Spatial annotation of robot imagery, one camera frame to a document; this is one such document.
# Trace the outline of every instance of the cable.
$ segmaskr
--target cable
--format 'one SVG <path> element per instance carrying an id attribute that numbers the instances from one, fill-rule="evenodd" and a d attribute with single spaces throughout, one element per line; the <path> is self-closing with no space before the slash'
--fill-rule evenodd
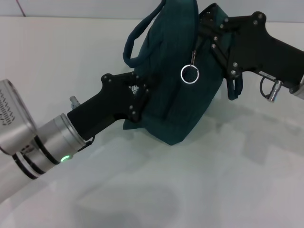
<path id="1" fill-rule="evenodd" d="M 24 13 L 24 11 L 23 11 L 23 8 L 21 7 L 21 5 L 20 5 L 20 3 L 19 3 L 19 0 L 16 0 L 16 2 L 17 2 L 17 4 L 18 4 L 18 7 L 19 7 L 19 9 L 20 9 L 22 15 L 23 15 L 24 17 L 26 17 L 26 15 L 25 15 L 25 13 Z"/>
<path id="2" fill-rule="evenodd" d="M 264 98 L 268 99 L 269 96 L 270 96 L 270 94 L 265 95 L 264 92 L 263 92 L 263 82 L 264 82 L 264 80 L 265 80 L 265 77 L 263 77 L 262 80 L 261 80 L 261 82 L 260 82 L 260 92 L 261 92 L 261 95 L 262 95 Z"/>
<path id="3" fill-rule="evenodd" d="M 80 151 L 82 151 L 83 149 L 85 149 L 86 147 L 92 145 L 92 143 L 94 142 L 94 140 L 95 140 L 95 136 L 92 137 L 92 140 L 91 140 L 91 141 L 86 142 L 86 144 L 83 146 L 83 148 L 80 148 L 80 149 L 78 150 L 78 152 L 80 152 Z"/>

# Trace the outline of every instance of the silver ring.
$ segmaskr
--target silver ring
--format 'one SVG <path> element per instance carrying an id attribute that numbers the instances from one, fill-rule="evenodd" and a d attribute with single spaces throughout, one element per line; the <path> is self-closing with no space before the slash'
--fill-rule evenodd
<path id="1" fill-rule="evenodd" d="M 196 79 L 195 79 L 193 82 L 187 82 L 187 81 L 183 78 L 183 76 L 182 76 L 183 71 L 184 71 L 186 68 L 188 68 L 188 67 L 193 67 L 193 68 L 196 69 L 196 71 L 197 71 Z M 182 79 L 182 81 L 183 81 L 184 83 L 186 83 L 186 84 L 188 84 L 188 85 L 191 85 L 191 84 L 194 84 L 194 83 L 196 83 L 196 82 L 198 81 L 198 79 L 199 79 L 199 77 L 200 77 L 200 71 L 199 71 L 199 69 L 198 69 L 196 66 L 194 66 L 194 65 L 186 65 L 186 66 L 184 66 L 184 67 L 181 69 L 181 71 L 180 71 L 180 77 L 181 77 L 181 79 Z"/>

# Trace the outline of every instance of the fabric bag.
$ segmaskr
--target fabric bag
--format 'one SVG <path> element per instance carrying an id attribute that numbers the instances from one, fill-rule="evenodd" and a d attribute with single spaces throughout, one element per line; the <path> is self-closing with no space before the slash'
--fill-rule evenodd
<path id="1" fill-rule="evenodd" d="M 215 3 L 201 14 L 206 13 L 212 13 L 212 20 L 218 26 L 227 17 Z M 138 57 L 131 58 L 134 41 L 155 17 Z M 205 113 L 222 84 L 224 71 L 211 53 L 210 39 L 198 36 L 199 22 L 196 0 L 162 0 L 129 35 L 123 53 L 125 63 L 135 68 L 140 77 L 156 77 L 159 84 L 141 121 L 136 124 L 126 120 L 124 129 L 144 127 L 173 145 L 183 141 Z M 231 35 L 225 35 L 222 45 L 227 51 L 231 42 Z M 193 53 L 199 79 L 188 85 L 181 80 L 181 69 L 190 64 Z M 236 88 L 232 81 L 227 81 L 227 85 L 228 97 L 236 99 L 242 90 L 242 80 L 235 82 Z"/>

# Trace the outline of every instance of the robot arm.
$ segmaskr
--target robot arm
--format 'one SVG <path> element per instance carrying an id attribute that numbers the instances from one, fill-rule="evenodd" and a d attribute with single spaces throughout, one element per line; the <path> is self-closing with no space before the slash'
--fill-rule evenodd
<path id="1" fill-rule="evenodd" d="M 199 35 L 212 40 L 211 50 L 226 71 L 227 79 L 236 79 L 244 71 L 251 71 L 273 81 L 269 95 L 262 95 L 274 102 L 281 86 L 304 99 L 304 52 L 271 37 L 266 30 L 266 15 L 255 12 L 251 16 L 226 18 L 218 27 L 212 20 L 212 9 L 200 14 Z M 226 54 L 221 39 L 231 34 L 233 44 Z"/>
<path id="2" fill-rule="evenodd" d="M 261 84 L 265 78 L 275 83 L 272 92 L 264 95 L 269 101 L 275 100 L 281 86 L 304 99 L 304 53 L 268 34 L 265 14 L 226 18 L 219 27 L 212 11 L 199 18 L 199 35 L 212 40 L 210 48 L 226 79 L 252 71 L 263 77 Z M 226 33 L 234 40 L 228 54 L 220 42 Z M 91 145 L 95 135 L 116 120 L 140 121 L 158 85 L 155 79 L 134 72 L 106 74 L 97 95 L 83 104 L 72 99 L 74 109 L 67 116 L 61 114 L 38 129 L 12 83 L 0 81 L 0 202 Z"/>

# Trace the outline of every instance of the bag strap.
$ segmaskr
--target bag strap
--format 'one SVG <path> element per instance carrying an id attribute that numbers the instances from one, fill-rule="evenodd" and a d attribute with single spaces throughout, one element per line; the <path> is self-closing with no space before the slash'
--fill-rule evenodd
<path id="1" fill-rule="evenodd" d="M 228 99 L 233 101 L 241 95 L 243 90 L 243 74 L 241 74 L 237 79 L 227 79 L 227 90 Z"/>
<path id="2" fill-rule="evenodd" d="M 151 21 L 157 16 L 157 14 L 159 14 L 165 4 L 166 0 L 161 0 L 159 6 L 149 16 L 143 19 L 130 33 L 123 51 L 123 60 L 130 68 L 135 68 L 142 64 L 162 42 L 162 39 L 154 42 L 150 47 L 147 48 L 147 50 L 140 52 L 138 57 L 131 58 L 134 41 L 146 30 Z"/>

